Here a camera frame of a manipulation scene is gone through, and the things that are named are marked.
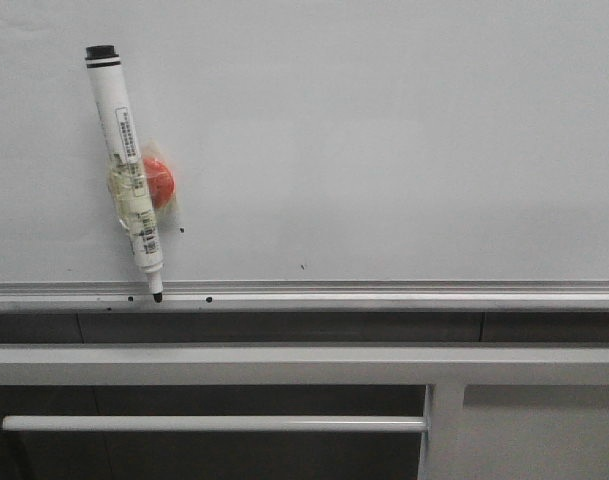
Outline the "white metal frame stand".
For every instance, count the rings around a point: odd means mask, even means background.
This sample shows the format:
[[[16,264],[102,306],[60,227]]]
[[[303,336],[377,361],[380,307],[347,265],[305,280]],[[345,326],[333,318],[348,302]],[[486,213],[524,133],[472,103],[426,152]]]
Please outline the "white metal frame stand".
[[[454,479],[468,386],[609,386],[609,348],[0,345],[0,385],[198,384],[424,384],[422,475]]]

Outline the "red round magnet taped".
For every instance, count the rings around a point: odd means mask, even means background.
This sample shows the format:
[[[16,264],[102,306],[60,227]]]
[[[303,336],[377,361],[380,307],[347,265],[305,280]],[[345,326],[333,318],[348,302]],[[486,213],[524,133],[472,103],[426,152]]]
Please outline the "red round magnet taped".
[[[173,163],[154,140],[141,146],[142,160],[153,207],[168,216],[177,203],[177,179]]]

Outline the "white whiteboard marker black tip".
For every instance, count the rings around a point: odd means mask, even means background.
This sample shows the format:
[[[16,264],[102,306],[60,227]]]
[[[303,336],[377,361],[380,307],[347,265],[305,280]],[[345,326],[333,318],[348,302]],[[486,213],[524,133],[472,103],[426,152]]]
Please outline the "white whiteboard marker black tip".
[[[121,57],[113,45],[86,48],[85,63],[108,151],[107,180],[133,260],[156,303],[163,300],[163,253]]]

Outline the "white horizontal rod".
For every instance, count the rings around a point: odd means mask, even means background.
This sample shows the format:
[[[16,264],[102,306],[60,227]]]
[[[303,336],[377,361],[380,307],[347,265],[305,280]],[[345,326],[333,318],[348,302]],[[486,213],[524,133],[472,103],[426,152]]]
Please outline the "white horizontal rod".
[[[24,416],[5,431],[49,432],[375,432],[424,433],[423,417],[387,416]]]

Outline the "aluminium whiteboard tray rail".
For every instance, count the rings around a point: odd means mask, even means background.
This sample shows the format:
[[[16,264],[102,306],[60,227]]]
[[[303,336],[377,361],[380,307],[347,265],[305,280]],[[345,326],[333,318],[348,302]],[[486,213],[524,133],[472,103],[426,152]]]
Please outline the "aluminium whiteboard tray rail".
[[[153,311],[609,311],[609,280],[0,283],[0,313]]]

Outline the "white whiteboard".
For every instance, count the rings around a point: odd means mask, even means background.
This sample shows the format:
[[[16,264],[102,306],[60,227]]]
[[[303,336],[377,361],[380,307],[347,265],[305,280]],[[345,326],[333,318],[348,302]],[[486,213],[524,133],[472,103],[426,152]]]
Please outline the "white whiteboard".
[[[0,283],[140,280],[97,44],[167,281],[609,280],[609,1],[0,1]]]

